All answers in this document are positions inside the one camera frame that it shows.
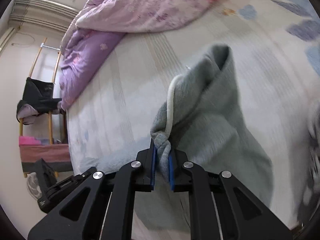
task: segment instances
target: bed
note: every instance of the bed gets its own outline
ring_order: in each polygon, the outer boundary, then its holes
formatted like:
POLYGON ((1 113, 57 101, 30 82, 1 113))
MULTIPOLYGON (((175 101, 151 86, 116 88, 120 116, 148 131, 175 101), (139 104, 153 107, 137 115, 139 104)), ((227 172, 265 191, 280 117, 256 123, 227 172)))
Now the bed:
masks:
POLYGON ((308 0, 218 0, 179 30, 127 34, 68 110, 75 174, 148 148, 174 76, 212 43, 231 47, 245 122, 273 163, 270 209, 298 221, 309 176, 310 103, 320 89, 320 19, 308 0))

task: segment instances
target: triangular cutout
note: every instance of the triangular cutout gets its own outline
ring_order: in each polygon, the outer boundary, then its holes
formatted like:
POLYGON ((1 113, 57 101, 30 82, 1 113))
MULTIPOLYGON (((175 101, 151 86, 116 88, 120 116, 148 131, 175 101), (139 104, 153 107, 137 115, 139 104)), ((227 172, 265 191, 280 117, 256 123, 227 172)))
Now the triangular cutout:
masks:
POLYGON ((245 220, 251 220, 261 215, 261 210, 237 187, 233 191, 238 200, 243 217, 245 220))
POLYGON ((89 193, 90 189, 88 187, 84 188, 83 191, 81 191, 75 198, 70 201, 67 206, 65 206, 61 210, 60 214, 72 221, 78 221, 89 193))

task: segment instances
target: silver screw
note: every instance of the silver screw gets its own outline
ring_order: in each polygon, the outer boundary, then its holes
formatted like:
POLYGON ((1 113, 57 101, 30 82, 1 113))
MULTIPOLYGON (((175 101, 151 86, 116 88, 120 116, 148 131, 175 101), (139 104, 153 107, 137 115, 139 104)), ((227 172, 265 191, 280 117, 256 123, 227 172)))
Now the silver screw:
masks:
POLYGON ((139 162, 139 161, 133 161, 131 163, 131 167, 133 167, 133 168, 138 168, 140 166, 141 166, 141 162, 139 162))
POLYGON ((101 179, 103 176, 103 173, 101 171, 96 171, 94 174, 93 174, 93 178, 94 179, 101 179))
POLYGON ((183 164, 183 166, 184 166, 185 168, 192 168, 192 167, 193 167, 193 163, 192 163, 192 162, 185 162, 185 163, 183 164))
POLYGON ((231 177, 231 172, 230 171, 223 171, 221 172, 222 177, 224 178, 230 178, 231 177))

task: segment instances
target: white drawstring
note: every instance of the white drawstring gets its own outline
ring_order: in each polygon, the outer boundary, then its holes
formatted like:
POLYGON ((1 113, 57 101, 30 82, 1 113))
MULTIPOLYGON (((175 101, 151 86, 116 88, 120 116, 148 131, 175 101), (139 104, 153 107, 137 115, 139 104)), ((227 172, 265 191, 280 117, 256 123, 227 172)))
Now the white drawstring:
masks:
POLYGON ((177 82, 183 75, 177 75, 175 76, 168 89, 168 95, 167 95, 167 123, 165 124, 165 134, 167 138, 169 138, 171 129, 172 129, 172 124, 173 124, 173 98, 174 98, 174 90, 176 88, 177 82))

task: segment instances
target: gray cloth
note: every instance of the gray cloth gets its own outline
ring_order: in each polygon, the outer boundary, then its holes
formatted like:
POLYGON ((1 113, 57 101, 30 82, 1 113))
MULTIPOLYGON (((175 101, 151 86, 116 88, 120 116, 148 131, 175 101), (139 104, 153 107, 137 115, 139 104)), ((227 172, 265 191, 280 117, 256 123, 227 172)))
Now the gray cloth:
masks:
POLYGON ((193 62, 174 91, 170 140, 164 133, 167 103, 159 109, 150 132, 160 172, 168 180, 168 155, 174 147, 206 171, 231 171, 269 206, 272 164, 244 124, 231 49, 213 45, 193 62))

